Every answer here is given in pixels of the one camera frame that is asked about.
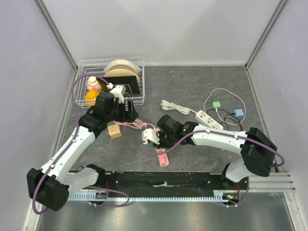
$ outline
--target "wire basket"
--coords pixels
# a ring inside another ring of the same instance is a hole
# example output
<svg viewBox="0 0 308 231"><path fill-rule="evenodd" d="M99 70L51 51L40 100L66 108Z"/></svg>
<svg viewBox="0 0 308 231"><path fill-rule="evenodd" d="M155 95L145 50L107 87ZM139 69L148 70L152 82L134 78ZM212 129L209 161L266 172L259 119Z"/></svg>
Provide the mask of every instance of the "wire basket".
<svg viewBox="0 0 308 231"><path fill-rule="evenodd" d="M138 83L140 94L124 95L125 99L133 100L134 105L143 105L145 97L144 88L144 58L143 57L129 57L129 58L115 58L115 59L96 59L96 60L82 60L78 65L78 72L76 79L85 74L93 74L104 77L103 72L107 65L116 59L126 59L140 67L141 71L138 74L140 82ZM74 99L76 104L82 108L88 108L88 100L85 100L87 89L87 81L89 77L81 79L75 86Z"/></svg>

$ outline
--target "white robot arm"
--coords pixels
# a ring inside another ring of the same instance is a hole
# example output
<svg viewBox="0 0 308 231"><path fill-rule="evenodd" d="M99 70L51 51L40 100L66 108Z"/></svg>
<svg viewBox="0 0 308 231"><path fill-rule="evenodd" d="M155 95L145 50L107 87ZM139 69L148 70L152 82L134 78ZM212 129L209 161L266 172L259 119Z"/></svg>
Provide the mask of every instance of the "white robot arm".
<svg viewBox="0 0 308 231"><path fill-rule="evenodd" d="M171 148L177 141L190 132L205 131L195 133L183 140L181 144L191 145L206 145L228 150L238 154L241 158L227 164L222 177L225 178L225 183L237 183L243 178L256 174L266 177L270 174L275 154L260 146L253 145L238 137L249 137L266 146L277 150L276 146L257 128L250 128L246 131L225 131L219 130L219 133L227 134L222 136L213 132L217 129L209 128L194 122L186 122L183 125L172 119L170 116L163 116L157 123L161 129L156 132L153 129L146 129L142 133L144 144L153 142L156 148Z"/></svg>
<svg viewBox="0 0 308 231"><path fill-rule="evenodd" d="M127 101L128 111L126 111L123 97L125 91L126 88L123 85L116 85L110 92L101 92L96 98L95 105L80 118L78 129L75 128L57 154L39 170L32 168L28 172L27 183L30 198L33 198L34 191L43 175L45 179L39 188L36 201L53 211L58 211L70 195L97 182L99 174L104 170L95 165L89 165L74 175L67 173L83 151L107 128L109 122L113 120L133 122L138 117L132 101ZM60 154L65 149L67 150L60 158Z"/></svg>

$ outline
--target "white cup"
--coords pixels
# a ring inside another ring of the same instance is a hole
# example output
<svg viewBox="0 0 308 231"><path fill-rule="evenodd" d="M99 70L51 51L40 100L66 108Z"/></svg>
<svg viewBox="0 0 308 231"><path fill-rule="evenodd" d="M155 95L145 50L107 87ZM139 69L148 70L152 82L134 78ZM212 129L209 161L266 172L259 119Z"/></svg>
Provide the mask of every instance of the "white cup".
<svg viewBox="0 0 308 231"><path fill-rule="evenodd" d="M91 76L90 78L88 78L87 80L87 89L90 90L97 90L100 91L102 89L102 87L100 86L100 84L98 83L98 81L96 80L96 77Z"/></svg>

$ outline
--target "gray floor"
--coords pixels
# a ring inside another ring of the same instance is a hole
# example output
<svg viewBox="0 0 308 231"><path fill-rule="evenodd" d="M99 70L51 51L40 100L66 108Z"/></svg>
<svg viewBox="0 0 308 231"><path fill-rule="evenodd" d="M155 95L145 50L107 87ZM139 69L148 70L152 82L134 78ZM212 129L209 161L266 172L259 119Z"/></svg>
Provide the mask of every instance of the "gray floor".
<svg viewBox="0 0 308 231"><path fill-rule="evenodd" d="M46 212L37 231L294 231L282 198L250 193L238 208L202 202L94 208L68 202L58 212Z"/></svg>
<svg viewBox="0 0 308 231"><path fill-rule="evenodd" d="M226 88L239 95L246 104L244 130L250 127L261 128L256 104L249 86L248 78L242 66L148 66L145 68L146 97L142 106L136 106L139 119L156 124L165 114L169 114L181 123L196 121L194 114L183 115L177 111L165 112L160 107L162 99L189 107L195 111L203 108L205 99L216 88ZM213 99L221 102L222 109L232 112L242 108L239 99L231 94L217 90L206 104L210 108ZM79 117L86 109L78 108ZM75 127L75 118L71 111L64 133L64 141ZM122 128L122 137L112 140L107 132L91 144L72 169L96 164L106 170L118 171L206 171L221 172L225 165L236 161L239 156L224 150L206 146L181 146L168 154L170 165L160 167L156 156L147 156L138 152L136 146L141 142L141 131ZM145 150L155 152L152 146Z"/></svg>
<svg viewBox="0 0 308 231"><path fill-rule="evenodd" d="M137 106L139 119L156 124L166 114L159 106L165 99L193 110L203 108L203 102L215 88L226 88L238 94L246 103L243 128L261 128L256 105L244 67L176 66L146 67L146 101ZM223 109L243 108L241 102L224 91L216 91L211 99L219 99ZM79 116L86 109L78 109ZM194 115L168 112L174 119L195 121ZM70 114L64 141L75 127ZM170 165L160 167L157 157L137 151L141 131L122 128L123 136L110 139L107 133L90 145L74 164L96 164L106 170L126 171L211 171L221 172L225 165L239 158L236 154L205 146L182 146L168 154ZM196 202L131 203L122 208L94 208L86 202L68 202L60 211L48 211L41 216L37 231L292 231L290 215L283 194L249 193L238 208L220 204Z"/></svg>

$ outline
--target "blue connector plug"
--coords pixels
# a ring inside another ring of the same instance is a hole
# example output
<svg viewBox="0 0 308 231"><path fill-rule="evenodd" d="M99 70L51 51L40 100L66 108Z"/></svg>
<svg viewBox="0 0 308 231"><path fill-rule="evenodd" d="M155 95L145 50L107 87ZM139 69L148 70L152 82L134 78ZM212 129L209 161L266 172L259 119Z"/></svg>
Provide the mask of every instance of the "blue connector plug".
<svg viewBox="0 0 308 231"><path fill-rule="evenodd" d="M236 118L240 118L244 116L244 112L242 109L236 109L233 111L233 113Z"/></svg>

